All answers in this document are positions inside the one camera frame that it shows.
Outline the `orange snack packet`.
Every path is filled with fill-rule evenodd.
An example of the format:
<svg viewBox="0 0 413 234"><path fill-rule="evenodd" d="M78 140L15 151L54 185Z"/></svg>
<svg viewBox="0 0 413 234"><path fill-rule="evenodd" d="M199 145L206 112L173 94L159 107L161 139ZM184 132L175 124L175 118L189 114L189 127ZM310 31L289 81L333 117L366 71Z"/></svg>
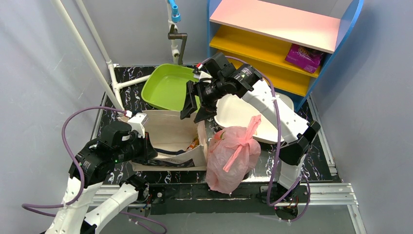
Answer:
<svg viewBox="0 0 413 234"><path fill-rule="evenodd" d="M188 151L190 151L190 150L193 150L194 148L196 148L196 147L199 146L199 145L200 145L199 137L196 136L196 137L193 139L192 143L185 149L185 151L188 152Z"/></svg>

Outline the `cream canvas tote bag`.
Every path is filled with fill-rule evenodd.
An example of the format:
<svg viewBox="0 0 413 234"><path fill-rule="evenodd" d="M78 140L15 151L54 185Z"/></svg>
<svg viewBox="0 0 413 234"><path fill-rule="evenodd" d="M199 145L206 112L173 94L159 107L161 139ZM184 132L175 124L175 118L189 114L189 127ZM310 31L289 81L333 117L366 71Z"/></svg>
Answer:
<svg viewBox="0 0 413 234"><path fill-rule="evenodd" d="M207 169L207 134L205 122L194 123L195 114L183 120L180 112L170 110L143 111L149 117L144 124L150 142L158 156L147 163L131 162L134 171L205 171ZM188 152L185 149L199 137L200 145Z"/></svg>

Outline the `pink plastic grocery bag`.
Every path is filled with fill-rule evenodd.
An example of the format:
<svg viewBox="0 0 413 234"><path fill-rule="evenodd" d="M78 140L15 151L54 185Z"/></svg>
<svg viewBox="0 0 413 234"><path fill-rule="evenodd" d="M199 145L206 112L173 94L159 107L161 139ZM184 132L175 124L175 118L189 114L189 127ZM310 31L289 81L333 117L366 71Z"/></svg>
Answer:
<svg viewBox="0 0 413 234"><path fill-rule="evenodd" d="M261 146L253 135L261 121L261 115L253 116L247 127L224 128L210 140L206 156L206 183L210 190L230 194L256 167Z"/></svg>

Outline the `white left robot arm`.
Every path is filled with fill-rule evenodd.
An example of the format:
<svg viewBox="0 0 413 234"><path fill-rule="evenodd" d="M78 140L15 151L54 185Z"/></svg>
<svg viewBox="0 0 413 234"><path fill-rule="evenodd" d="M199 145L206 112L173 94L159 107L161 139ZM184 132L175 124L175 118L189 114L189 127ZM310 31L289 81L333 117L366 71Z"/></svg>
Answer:
<svg viewBox="0 0 413 234"><path fill-rule="evenodd" d="M89 211L93 197L117 163L153 159L157 152L148 132L135 124L116 121L107 125L101 136L89 141L75 156L83 173L74 164L69 169L63 203L71 201L79 189L82 193L71 205L58 210L47 234L98 234L129 204L149 196L149 184L142 177L132 175L120 182L120 188L94 210Z"/></svg>

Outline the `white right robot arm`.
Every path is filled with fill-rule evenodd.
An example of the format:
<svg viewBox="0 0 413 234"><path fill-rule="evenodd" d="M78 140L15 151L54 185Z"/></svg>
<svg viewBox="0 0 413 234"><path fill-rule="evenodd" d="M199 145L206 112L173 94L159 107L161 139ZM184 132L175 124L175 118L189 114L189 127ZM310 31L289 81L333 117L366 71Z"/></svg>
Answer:
<svg viewBox="0 0 413 234"><path fill-rule="evenodd" d="M197 81L186 83L186 96L180 119L195 113L198 123L217 115L217 102L234 95L254 107L278 131L286 145L279 147L276 158L281 162L279 186L294 189L299 183L304 157L321 126L307 121L279 100L271 81L252 65L243 62L236 68L231 56L221 52L199 63L193 70Z"/></svg>

